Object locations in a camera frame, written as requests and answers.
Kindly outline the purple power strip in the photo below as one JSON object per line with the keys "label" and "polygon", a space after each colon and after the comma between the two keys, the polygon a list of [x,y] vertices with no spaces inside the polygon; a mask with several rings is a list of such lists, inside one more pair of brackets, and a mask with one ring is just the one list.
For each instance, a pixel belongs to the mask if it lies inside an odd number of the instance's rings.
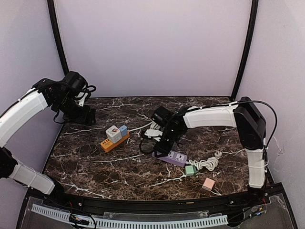
{"label": "purple power strip", "polygon": [[152,152],[152,157],[179,167],[185,167],[187,161],[187,155],[175,151],[171,151],[167,156],[161,157],[156,157],[155,153]]}

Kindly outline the green charger plug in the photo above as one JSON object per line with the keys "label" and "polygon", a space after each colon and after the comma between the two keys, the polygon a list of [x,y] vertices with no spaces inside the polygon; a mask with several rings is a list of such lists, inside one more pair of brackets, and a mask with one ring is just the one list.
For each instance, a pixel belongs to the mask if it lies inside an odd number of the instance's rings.
{"label": "green charger plug", "polygon": [[185,167],[185,175],[187,177],[189,176],[195,176],[197,174],[197,168],[193,165],[188,165]]}

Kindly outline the white cube adapter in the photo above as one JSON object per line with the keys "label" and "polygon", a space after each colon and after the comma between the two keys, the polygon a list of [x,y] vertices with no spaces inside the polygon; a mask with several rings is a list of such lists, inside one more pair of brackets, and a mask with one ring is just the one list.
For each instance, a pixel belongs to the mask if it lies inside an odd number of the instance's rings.
{"label": "white cube adapter", "polygon": [[108,139],[113,143],[116,144],[117,142],[119,142],[122,139],[120,130],[118,127],[116,127],[115,125],[112,125],[111,127],[109,127],[106,131],[105,131]]}

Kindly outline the blue charger plug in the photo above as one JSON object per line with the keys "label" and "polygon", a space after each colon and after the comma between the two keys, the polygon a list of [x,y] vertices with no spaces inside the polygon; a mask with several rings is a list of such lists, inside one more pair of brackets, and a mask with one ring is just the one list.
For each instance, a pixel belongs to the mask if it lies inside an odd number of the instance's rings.
{"label": "blue charger plug", "polygon": [[122,138],[127,136],[127,134],[128,134],[128,127],[127,126],[125,126],[125,125],[120,126],[119,130],[120,130]]}

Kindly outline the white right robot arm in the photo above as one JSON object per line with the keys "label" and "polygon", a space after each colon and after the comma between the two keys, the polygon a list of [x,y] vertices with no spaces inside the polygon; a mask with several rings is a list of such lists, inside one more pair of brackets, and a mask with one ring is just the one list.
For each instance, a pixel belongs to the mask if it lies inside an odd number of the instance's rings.
{"label": "white right robot arm", "polygon": [[244,195],[243,203],[253,207],[261,200],[258,188],[265,184],[266,120],[249,97],[228,104],[184,107],[175,113],[161,106],[154,111],[152,120],[163,128],[160,141],[153,147],[155,157],[167,156],[188,129],[235,127],[247,153],[249,187],[253,188]]}

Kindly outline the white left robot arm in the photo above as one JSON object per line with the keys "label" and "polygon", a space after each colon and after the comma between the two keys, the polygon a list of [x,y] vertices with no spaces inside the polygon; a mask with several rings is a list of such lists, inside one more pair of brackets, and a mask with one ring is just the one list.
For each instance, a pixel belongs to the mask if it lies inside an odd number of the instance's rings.
{"label": "white left robot arm", "polygon": [[70,72],[61,81],[41,79],[5,110],[0,116],[0,177],[38,190],[48,195],[55,207],[63,208],[67,204],[67,197],[61,193],[63,187],[19,161],[5,146],[21,127],[48,107],[62,112],[64,123],[95,124],[95,109],[85,104],[95,90],[81,75]]}

